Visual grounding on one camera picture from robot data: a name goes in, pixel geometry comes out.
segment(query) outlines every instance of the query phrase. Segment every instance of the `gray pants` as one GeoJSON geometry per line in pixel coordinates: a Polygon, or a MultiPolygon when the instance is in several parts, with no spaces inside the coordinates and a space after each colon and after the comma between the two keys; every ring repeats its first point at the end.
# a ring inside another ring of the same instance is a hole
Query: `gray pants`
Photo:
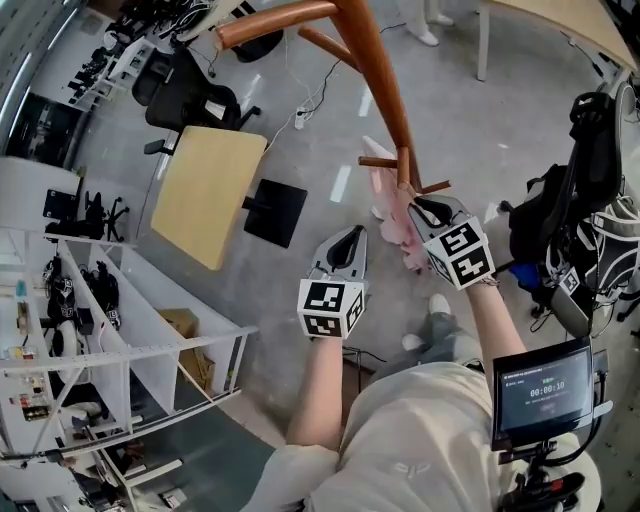
{"type": "Polygon", "coordinates": [[[407,368],[428,363],[453,362],[484,371],[480,343],[458,326],[453,315],[447,313],[427,315],[424,324],[416,334],[424,344],[389,360],[373,375],[371,382],[407,368]]]}

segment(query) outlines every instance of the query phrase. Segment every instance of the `person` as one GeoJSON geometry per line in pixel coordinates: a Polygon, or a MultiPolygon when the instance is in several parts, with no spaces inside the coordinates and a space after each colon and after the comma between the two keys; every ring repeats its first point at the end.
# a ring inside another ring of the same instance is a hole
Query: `person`
{"type": "Polygon", "coordinates": [[[427,46],[438,46],[438,38],[429,30],[427,19],[429,23],[442,25],[443,27],[452,27],[453,20],[440,12],[438,0],[427,1],[429,4],[426,16],[424,11],[425,0],[396,0],[396,3],[407,30],[427,46]]]}
{"type": "MultiPolygon", "coordinates": [[[[358,396],[342,435],[342,340],[313,341],[287,445],[243,511],[495,511],[527,466],[499,465],[491,451],[492,361],[526,348],[496,286],[465,291],[479,343],[444,296],[431,297],[420,336],[405,336],[408,351],[358,396]]],[[[573,434],[557,441],[554,456],[579,446],[573,434]]],[[[552,479],[574,471],[586,479],[574,510],[596,511],[600,478],[586,452],[548,469],[552,479]]]]}

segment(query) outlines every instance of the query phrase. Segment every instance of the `wooden table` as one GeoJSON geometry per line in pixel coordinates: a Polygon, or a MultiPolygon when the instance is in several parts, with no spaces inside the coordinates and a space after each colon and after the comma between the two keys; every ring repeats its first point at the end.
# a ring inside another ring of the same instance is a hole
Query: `wooden table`
{"type": "Polygon", "coordinates": [[[187,126],[151,228],[207,268],[219,269],[266,144],[261,135],[187,126]]]}
{"type": "Polygon", "coordinates": [[[481,0],[478,80],[484,81],[487,75],[489,16],[494,7],[531,15],[571,37],[584,40],[618,63],[620,71],[608,86],[613,94],[629,73],[637,70],[631,52],[599,0],[481,0]]]}

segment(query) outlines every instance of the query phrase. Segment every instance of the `black mount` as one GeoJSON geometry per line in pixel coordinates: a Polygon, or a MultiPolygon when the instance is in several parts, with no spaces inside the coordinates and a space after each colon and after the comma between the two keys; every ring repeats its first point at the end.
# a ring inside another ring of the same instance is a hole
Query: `black mount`
{"type": "Polygon", "coordinates": [[[267,242],[289,247],[302,213],[307,191],[283,183],[260,180],[254,197],[245,197],[249,210],[244,230],[267,242]]]}
{"type": "Polygon", "coordinates": [[[570,473],[557,480],[549,481],[544,470],[547,456],[555,451],[556,441],[543,441],[532,448],[502,452],[499,464],[515,460],[529,463],[525,474],[516,475],[516,489],[500,499],[498,512],[554,512],[558,503],[561,510],[573,510],[578,504],[576,493],[584,484],[584,476],[570,473]]]}

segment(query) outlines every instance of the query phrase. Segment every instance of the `small display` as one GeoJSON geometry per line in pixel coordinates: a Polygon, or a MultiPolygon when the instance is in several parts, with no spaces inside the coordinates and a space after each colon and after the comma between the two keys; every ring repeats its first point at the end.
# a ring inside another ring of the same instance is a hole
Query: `small display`
{"type": "Polygon", "coordinates": [[[592,372],[589,338],[494,359],[491,449],[510,450],[590,424],[592,372]]]}
{"type": "Polygon", "coordinates": [[[500,430],[588,414],[592,408],[588,355],[580,352],[535,368],[503,374],[500,430]]]}

